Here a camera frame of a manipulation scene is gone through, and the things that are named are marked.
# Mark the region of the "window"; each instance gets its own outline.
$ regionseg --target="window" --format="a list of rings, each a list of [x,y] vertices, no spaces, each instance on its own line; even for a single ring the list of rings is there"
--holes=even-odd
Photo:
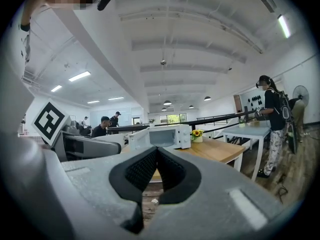
[[[160,124],[178,124],[187,122],[187,114],[168,114],[168,115],[160,115]]]
[[[168,119],[166,115],[160,115],[160,124],[166,125],[168,123]]]

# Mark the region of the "black t-shirt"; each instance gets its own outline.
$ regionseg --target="black t-shirt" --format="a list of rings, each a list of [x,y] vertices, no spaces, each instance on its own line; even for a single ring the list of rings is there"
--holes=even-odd
[[[102,129],[101,125],[99,124],[96,128],[93,129],[91,137],[95,138],[95,137],[100,137],[105,135],[107,135],[106,128]]]
[[[268,89],[264,93],[264,102],[264,106],[266,109],[273,109],[273,112],[271,114],[268,114],[271,124],[271,130],[282,130],[285,127],[286,122],[283,120],[281,116],[279,95],[273,90]]]
[[[113,116],[110,118],[110,127],[117,127],[118,118]]]

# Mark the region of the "flower pot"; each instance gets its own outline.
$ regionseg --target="flower pot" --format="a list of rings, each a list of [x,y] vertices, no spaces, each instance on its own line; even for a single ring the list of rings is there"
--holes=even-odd
[[[194,143],[201,143],[201,142],[203,142],[203,141],[204,141],[204,140],[202,139],[202,136],[200,136],[200,137],[195,137],[192,142],[194,142]]]

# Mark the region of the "backpack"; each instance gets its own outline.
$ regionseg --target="backpack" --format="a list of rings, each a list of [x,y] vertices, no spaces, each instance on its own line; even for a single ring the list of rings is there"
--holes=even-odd
[[[291,123],[293,121],[293,117],[292,117],[291,109],[289,106],[289,99],[286,97],[285,92],[284,91],[276,92],[273,88],[270,88],[267,91],[271,91],[272,93],[278,94],[280,111],[278,111],[276,108],[274,108],[274,110],[279,115],[281,115],[283,121]]]

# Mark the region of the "doorway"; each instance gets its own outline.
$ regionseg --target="doorway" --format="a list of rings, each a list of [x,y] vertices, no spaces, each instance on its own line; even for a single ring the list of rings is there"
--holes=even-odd
[[[240,100],[240,95],[233,95],[234,103],[235,103],[235,110],[237,113],[242,112],[242,105]]]
[[[140,124],[140,117],[132,117],[131,123],[132,125],[137,125],[137,123]]]

